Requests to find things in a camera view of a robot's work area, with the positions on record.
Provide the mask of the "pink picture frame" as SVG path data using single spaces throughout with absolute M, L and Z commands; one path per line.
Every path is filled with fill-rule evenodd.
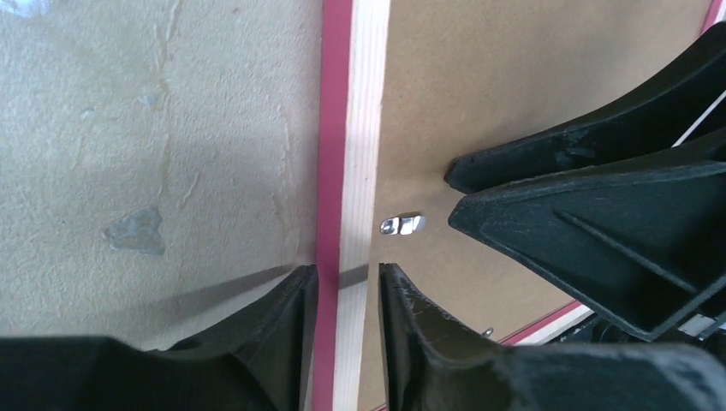
M 311 410 L 359 410 L 360 373 L 382 99 L 394 1 L 324 3 L 322 113 L 318 156 L 318 251 L 321 290 Z M 725 16 L 710 8 L 702 32 Z M 567 305 L 498 340 L 540 343 L 588 311 Z

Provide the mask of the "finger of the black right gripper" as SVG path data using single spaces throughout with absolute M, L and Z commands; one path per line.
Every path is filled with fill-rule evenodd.
M 449 225 L 651 341 L 725 310 L 725 133 L 470 194 Z
M 444 180 L 472 194 L 521 179 L 635 158 L 725 125 L 725 25 L 710 27 L 632 91 L 573 120 L 451 161 Z

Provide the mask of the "brown cardboard backing board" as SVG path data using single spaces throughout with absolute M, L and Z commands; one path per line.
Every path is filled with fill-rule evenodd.
M 698 38 L 707 1 L 394 1 L 356 408 L 385 400 L 378 265 L 502 340 L 567 305 L 524 266 L 451 229 L 458 156 L 595 110 Z

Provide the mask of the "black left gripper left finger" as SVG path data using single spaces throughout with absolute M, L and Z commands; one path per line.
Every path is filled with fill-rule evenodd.
M 318 273 L 267 294 L 166 350 L 106 336 L 1 341 L 4 410 L 301 410 Z

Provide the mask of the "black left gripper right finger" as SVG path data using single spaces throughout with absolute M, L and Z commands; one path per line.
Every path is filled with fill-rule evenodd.
M 725 369 L 679 343 L 495 343 L 396 264 L 378 274 L 390 410 L 722 410 Z

